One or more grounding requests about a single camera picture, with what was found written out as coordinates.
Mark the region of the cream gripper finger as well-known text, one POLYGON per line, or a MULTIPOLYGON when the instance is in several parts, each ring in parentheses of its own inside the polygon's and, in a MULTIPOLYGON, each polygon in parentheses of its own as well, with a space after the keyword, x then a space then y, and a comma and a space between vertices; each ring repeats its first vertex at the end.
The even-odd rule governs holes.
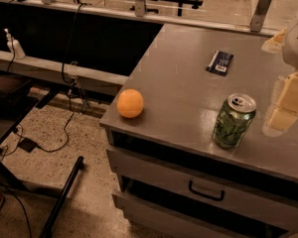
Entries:
POLYGON ((279 53, 282 50, 285 34, 286 28, 283 28, 269 40, 265 41, 261 49, 270 54, 279 53))
POLYGON ((278 132, 288 131, 298 119, 298 70, 279 76, 271 95, 266 126, 278 132))

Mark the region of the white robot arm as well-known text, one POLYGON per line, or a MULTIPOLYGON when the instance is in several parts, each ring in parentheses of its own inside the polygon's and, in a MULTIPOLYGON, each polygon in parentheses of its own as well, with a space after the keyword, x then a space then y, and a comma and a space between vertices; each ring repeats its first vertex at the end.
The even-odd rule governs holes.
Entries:
POLYGON ((298 120, 298 12, 290 24, 262 45, 265 52, 282 52, 283 61, 295 68, 274 84, 262 132, 269 137, 286 133, 298 120))

